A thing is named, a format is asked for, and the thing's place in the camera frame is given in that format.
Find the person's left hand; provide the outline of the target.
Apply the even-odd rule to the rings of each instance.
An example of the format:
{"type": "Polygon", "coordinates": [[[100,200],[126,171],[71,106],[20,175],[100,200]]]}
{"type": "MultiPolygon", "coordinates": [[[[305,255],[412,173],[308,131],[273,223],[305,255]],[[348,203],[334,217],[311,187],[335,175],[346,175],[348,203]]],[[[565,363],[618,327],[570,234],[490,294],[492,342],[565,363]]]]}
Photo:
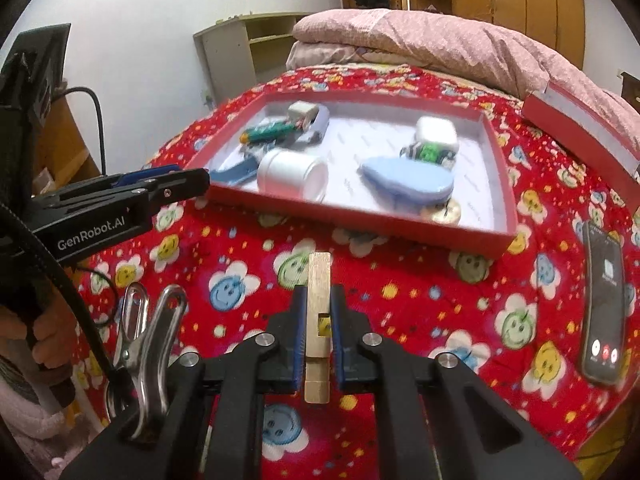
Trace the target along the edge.
{"type": "MultiPolygon", "coordinates": [[[[54,370],[70,362],[76,347],[76,320],[64,298],[55,292],[42,315],[32,324],[36,343],[32,357],[37,364],[54,370]]],[[[1,307],[1,356],[10,358],[9,343],[23,340],[26,325],[18,316],[1,307]]]]}

